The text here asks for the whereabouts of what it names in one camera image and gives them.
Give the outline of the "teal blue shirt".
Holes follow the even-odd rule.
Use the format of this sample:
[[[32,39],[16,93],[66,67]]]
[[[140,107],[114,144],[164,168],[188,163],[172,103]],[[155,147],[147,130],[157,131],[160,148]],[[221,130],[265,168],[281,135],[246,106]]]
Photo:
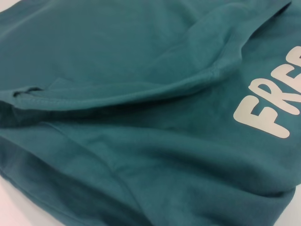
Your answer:
[[[274,226],[301,184],[301,0],[20,0],[0,176],[66,226]]]

